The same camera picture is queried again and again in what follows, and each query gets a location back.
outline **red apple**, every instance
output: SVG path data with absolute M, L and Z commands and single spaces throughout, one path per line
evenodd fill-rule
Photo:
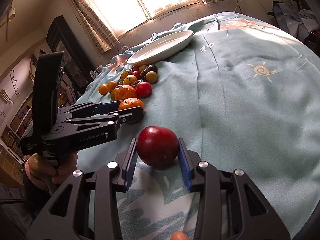
M 133 71 L 131 73 L 132 75 L 136 76 L 136 78 L 139 80 L 140 79 L 140 72 L 139 71 Z
M 148 126 L 138 135 L 137 152 L 149 166 L 167 166 L 179 152 L 178 138 L 168 128 Z
M 135 66 L 132 68 L 131 72 L 135 72 L 135 71 L 139 71 L 139 67 L 138 66 Z
M 141 82 L 137 85 L 136 91 L 139 97 L 147 98 L 152 93 L 152 87 L 149 82 Z

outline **pink sleeve cuff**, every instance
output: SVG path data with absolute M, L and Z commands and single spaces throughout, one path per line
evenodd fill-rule
M 29 160 L 26 161 L 25 163 L 25 167 L 24 167 L 26 174 L 28 176 L 28 178 L 30 179 L 30 181 L 36 185 L 39 189 L 45 190 L 45 191 L 49 191 L 47 184 L 45 184 L 44 182 L 42 182 L 41 180 L 37 179 L 35 176 L 33 176 L 29 170 Z

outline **metal screw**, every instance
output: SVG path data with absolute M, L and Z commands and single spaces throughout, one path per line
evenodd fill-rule
M 201 168 L 206 168 L 209 166 L 209 164 L 207 162 L 199 162 L 198 165 L 201 167 Z
M 108 166 L 109 169 L 113 169 L 113 168 L 115 168 L 116 166 L 118 166 L 118 163 L 116 163 L 116 162 L 109 162 L 109 163 L 107 164 L 107 166 Z
M 235 170 L 235 174 L 236 174 L 237 176 L 242 176 L 242 175 L 244 175 L 244 171 L 241 170 L 241 169 L 236 169 L 236 170 Z
M 81 174 L 82 174 L 82 171 L 81 171 L 81 170 L 76 170 L 76 171 L 74 171 L 74 172 L 72 173 L 72 175 L 75 176 L 75 177 L 79 177 L 79 176 L 81 176 Z

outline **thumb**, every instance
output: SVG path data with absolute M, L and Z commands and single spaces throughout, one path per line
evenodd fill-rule
M 170 240 L 190 240 L 190 239 L 184 233 L 177 231 L 172 234 Z

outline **white plate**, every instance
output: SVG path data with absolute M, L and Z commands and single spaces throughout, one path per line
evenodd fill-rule
M 191 42 L 193 31 L 171 33 L 139 49 L 127 61 L 132 66 L 150 65 L 184 49 Z

